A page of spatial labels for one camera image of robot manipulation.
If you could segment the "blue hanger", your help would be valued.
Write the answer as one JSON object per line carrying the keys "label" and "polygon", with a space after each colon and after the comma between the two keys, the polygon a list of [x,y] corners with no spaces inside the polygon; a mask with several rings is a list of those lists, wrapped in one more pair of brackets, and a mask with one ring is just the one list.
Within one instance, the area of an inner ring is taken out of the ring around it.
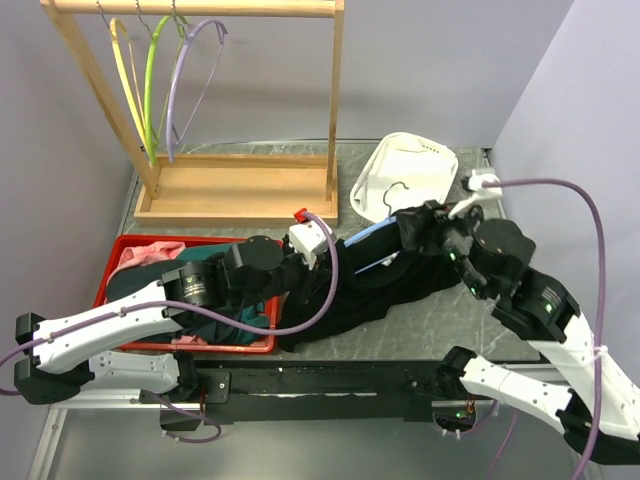
{"label": "blue hanger", "polygon": [[[369,237],[373,233],[381,230],[384,227],[392,225],[393,223],[396,222],[396,217],[393,215],[392,205],[387,201],[388,193],[396,186],[401,186],[404,190],[408,190],[409,189],[409,187],[403,181],[396,181],[396,182],[392,183],[384,191],[383,196],[382,196],[383,205],[387,207],[388,216],[384,220],[382,220],[382,221],[380,221],[380,222],[378,222],[378,223],[376,223],[376,224],[374,224],[372,226],[367,227],[366,229],[358,232],[357,234],[355,234],[352,237],[350,237],[347,240],[345,240],[344,241],[344,246],[346,248],[349,248],[349,247],[361,242],[362,240],[366,239],[367,237]],[[397,258],[398,255],[399,255],[399,251],[396,251],[396,252],[394,252],[394,253],[392,253],[392,254],[384,257],[384,258],[381,258],[381,259],[379,259],[379,260],[377,260],[375,262],[370,263],[367,266],[364,266],[364,267],[360,268],[359,270],[356,270],[355,274],[364,273],[365,271],[370,270],[370,269],[372,269],[374,267],[377,267],[379,265],[383,265],[383,266],[388,267]]]}

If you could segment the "black shorts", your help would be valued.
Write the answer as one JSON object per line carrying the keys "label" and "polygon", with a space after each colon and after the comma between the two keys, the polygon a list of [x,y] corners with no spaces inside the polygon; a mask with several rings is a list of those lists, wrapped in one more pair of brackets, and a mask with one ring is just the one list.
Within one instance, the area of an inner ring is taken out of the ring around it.
{"label": "black shorts", "polygon": [[404,250],[396,223],[352,244],[340,239],[336,250],[339,278],[332,304],[313,326],[279,337],[282,350],[294,352],[301,345],[381,320],[395,305],[422,300],[460,283],[446,255]]}

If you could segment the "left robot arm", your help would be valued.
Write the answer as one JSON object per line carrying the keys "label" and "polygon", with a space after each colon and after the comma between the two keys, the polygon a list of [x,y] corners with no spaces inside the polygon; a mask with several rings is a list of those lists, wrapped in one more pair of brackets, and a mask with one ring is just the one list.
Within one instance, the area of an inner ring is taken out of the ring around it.
{"label": "left robot arm", "polygon": [[21,358],[13,367],[13,386],[1,393],[32,405],[125,388],[188,401],[201,384],[188,355],[128,354],[121,346],[221,324],[267,336],[271,329],[242,321],[243,311],[305,286],[324,255],[336,255],[325,240],[254,236],[92,310],[57,319],[24,314],[16,320],[15,352]]}

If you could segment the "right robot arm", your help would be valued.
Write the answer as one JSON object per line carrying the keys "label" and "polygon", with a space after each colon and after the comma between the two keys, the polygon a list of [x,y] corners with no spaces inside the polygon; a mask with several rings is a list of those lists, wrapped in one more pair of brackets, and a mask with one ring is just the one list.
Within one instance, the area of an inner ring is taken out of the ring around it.
{"label": "right robot arm", "polygon": [[557,279],[530,267],[534,242],[510,220],[483,217],[480,207],[452,215],[426,202],[419,210],[423,254],[441,253],[478,300],[492,299],[502,326],[528,343],[566,384],[534,380],[452,348],[436,370],[433,392],[497,400],[559,432],[576,452],[600,465],[639,462],[639,388],[595,338],[578,302]]}

